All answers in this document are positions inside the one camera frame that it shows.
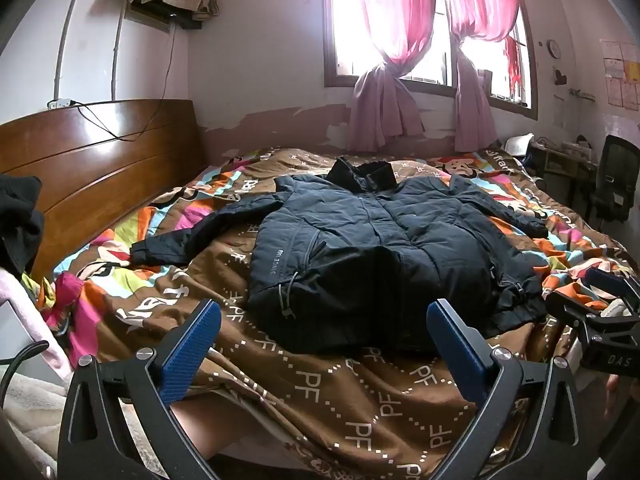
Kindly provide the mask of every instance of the brown blanket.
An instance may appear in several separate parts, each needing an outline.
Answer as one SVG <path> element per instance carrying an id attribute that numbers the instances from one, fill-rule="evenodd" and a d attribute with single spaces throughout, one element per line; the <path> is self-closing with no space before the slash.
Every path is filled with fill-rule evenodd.
<path id="1" fill-rule="evenodd" d="M 72 362 L 87 352 L 101 361 L 128 358 L 183 322 L 198 300 L 213 298 L 222 308 L 223 324 L 196 375 L 196 388 L 225 388 L 254 410 L 287 449 L 327 478 L 428 476 L 463 433 L 476 407 L 460 396 L 440 359 L 388 355 L 377 348 L 322 358 L 290 354 L 257 330 L 242 310 L 256 224 L 231 227 L 184 270 L 105 266 L 126 266 L 128 247 L 145 236 L 189 227 L 247 194 L 271 192 L 276 176 L 327 173 L 334 160 L 296 149 L 257 152 L 234 168 L 205 172 L 67 258 L 56 273 L 68 270 L 84 280 L 72 306 Z M 371 158 L 350 160 L 357 164 Z M 632 272 L 619 244 L 538 190 L 503 152 L 428 162 L 397 160 L 392 165 L 398 180 L 436 175 L 446 182 L 447 173 L 463 174 L 505 205 L 546 219 L 550 237 L 545 240 L 531 240 L 493 219 L 517 248 L 539 256 L 536 270 L 545 293 L 562 287 L 583 303 L 604 308 L 606 302 L 581 285 L 580 276 L 591 266 Z M 506 347 L 520 358 L 548 360 L 565 352 L 571 340 L 571 330 L 549 318 L 489 344 Z M 504 458 L 525 405 L 523 399 L 514 406 L 491 463 Z"/>

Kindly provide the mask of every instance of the pink curtain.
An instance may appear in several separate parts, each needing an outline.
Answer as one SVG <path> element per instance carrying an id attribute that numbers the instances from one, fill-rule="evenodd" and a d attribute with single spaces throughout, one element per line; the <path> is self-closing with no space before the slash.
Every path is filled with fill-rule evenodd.
<path id="1" fill-rule="evenodd" d="M 497 140 L 494 118 L 478 73 L 460 50 L 465 38 L 501 41 L 515 24 L 520 0 L 445 0 L 449 27 L 456 38 L 456 151 L 475 152 Z"/>
<path id="2" fill-rule="evenodd" d="M 362 8 L 383 62 L 356 83 L 348 144 L 350 150 L 375 152 L 388 139 L 423 131 L 418 106 L 398 78 L 411 72 L 430 46 L 435 0 L 362 0 Z"/>
<path id="3" fill-rule="evenodd" d="M 513 97 L 516 92 L 516 83 L 522 88 L 522 74 L 520 73 L 518 44 L 511 36 L 504 38 L 504 55 L 509 63 L 509 92 Z"/>

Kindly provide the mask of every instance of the wall outlet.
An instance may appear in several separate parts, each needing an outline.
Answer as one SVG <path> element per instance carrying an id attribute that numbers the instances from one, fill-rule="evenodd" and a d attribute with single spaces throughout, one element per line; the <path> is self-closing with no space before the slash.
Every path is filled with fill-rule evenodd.
<path id="1" fill-rule="evenodd" d="M 50 101 L 47 108 L 55 110 L 56 108 L 68 108 L 69 106 L 71 106 L 71 99 L 56 99 L 55 101 Z"/>

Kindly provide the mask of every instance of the electrical cord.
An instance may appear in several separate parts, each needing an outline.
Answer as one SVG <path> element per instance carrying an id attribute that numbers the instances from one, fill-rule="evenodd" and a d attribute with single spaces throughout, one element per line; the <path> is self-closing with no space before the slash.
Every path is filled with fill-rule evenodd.
<path id="1" fill-rule="evenodd" d="M 18 367 L 23 361 L 36 357 L 36 355 L 43 353 L 47 348 L 49 348 L 49 343 L 47 341 L 38 341 L 25 346 L 15 355 L 15 357 L 10 359 L 0 359 L 0 365 L 9 365 L 4 372 L 4 376 L 2 376 L 2 380 L 0 381 L 0 410 L 4 408 L 4 398 L 6 397 L 6 392 L 9 388 L 9 382 Z"/>
<path id="2" fill-rule="evenodd" d="M 110 129 L 107 128 L 107 126 L 105 126 L 105 124 L 100 120 L 100 118 L 94 113 L 93 110 L 91 110 L 91 108 L 89 108 L 86 104 L 81 103 L 79 101 L 71 101 L 72 105 L 78 104 L 80 105 L 77 110 L 80 113 L 80 115 L 82 115 L 82 117 L 84 117 L 87 121 L 89 121 L 91 124 L 94 124 L 95 126 L 98 126 L 98 128 L 100 128 L 101 130 L 104 130 L 105 132 L 107 132 L 108 134 L 110 134 L 111 137 L 113 137 L 114 139 L 117 140 L 122 140 L 124 142 L 135 142 L 136 140 L 138 140 L 140 138 L 140 136 L 145 133 L 146 129 L 149 127 L 149 125 L 151 124 L 151 121 L 154 120 L 154 118 L 156 117 L 156 115 L 158 114 L 158 112 L 160 111 L 160 107 L 162 106 L 162 101 L 164 100 L 164 96 L 166 94 L 166 83 L 169 79 L 169 70 L 171 70 L 171 63 L 174 59 L 174 45 L 175 45 L 175 25 L 174 25 L 174 34 L 171 40 L 171 51 L 169 52 L 169 65 L 166 68 L 166 73 L 164 74 L 164 88 L 162 89 L 162 97 L 160 98 L 160 101 L 158 103 L 158 107 L 156 108 L 156 111 L 153 113 L 153 115 L 151 115 L 151 117 L 149 118 L 149 120 L 146 122 L 144 128 L 142 128 L 142 130 L 140 131 L 140 133 L 138 133 L 136 135 L 136 137 L 134 137 L 133 139 L 127 139 L 126 137 L 121 137 L 118 136 L 116 134 L 114 134 Z M 87 117 L 85 114 L 82 113 L 82 108 L 86 108 L 87 110 L 89 110 L 91 112 L 91 114 L 96 118 L 96 120 L 100 123 L 96 123 L 95 121 L 92 121 L 89 117 Z"/>

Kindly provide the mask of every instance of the black office chair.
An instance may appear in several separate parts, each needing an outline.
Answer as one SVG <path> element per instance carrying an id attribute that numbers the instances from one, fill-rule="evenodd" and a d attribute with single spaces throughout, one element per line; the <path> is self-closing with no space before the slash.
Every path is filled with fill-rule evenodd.
<path id="1" fill-rule="evenodd" d="M 629 218 L 634 205 L 636 181 L 640 173 L 640 148 L 628 140 L 608 135 L 604 142 L 596 176 L 595 192 L 589 196 L 585 220 L 589 221 L 591 208 L 602 222 L 623 222 Z"/>

